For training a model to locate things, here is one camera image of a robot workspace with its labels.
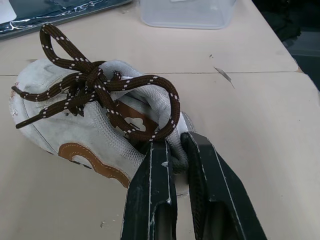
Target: plastic container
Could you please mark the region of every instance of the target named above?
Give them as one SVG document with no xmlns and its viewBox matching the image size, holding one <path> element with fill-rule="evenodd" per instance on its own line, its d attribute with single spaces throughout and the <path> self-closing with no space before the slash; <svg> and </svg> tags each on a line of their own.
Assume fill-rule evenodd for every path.
<svg viewBox="0 0 320 240">
<path fill-rule="evenodd" d="M 140 0 L 141 19 L 167 28 L 221 29 L 233 15 L 236 0 Z"/>
</svg>

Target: table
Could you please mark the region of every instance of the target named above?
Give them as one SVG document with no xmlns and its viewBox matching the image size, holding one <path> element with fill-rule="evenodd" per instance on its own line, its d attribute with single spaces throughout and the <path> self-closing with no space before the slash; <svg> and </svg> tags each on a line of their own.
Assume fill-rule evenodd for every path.
<svg viewBox="0 0 320 240">
<path fill-rule="evenodd" d="M 250 0 L 237 1 L 230 25 L 221 30 L 150 27 L 140 20 L 137 7 L 104 11 L 60 29 L 89 60 L 119 59 L 144 73 L 216 73 L 214 67 L 226 73 L 298 69 Z M 57 53 L 66 56 L 60 48 Z M 45 57 L 39 33 L 0 42 L 0 56 L 8 63 L 0 65 L 0 75 L 19 74 L 30 60 Z"/>
<path fill-rule="evenodd" d="M 239 0 L 230 26 L 219 31 L 152 28 L 136 11 L 114 9 L 60 28 L 91 60 L 121 59 L 173 82 L 198 133 L 242 180 L 269 240 L 319 239 L 319 92 L 295 72 L 253 4 Z M 0 42 L 1 239 L 118 240 L 126 189 L 33 145 L 8 114 L 15 76 L 44 56 L 38 41 L 34 33 Z M 188 197 L 178 199 L 177 236 L 194 239 Z"/>
</svg>

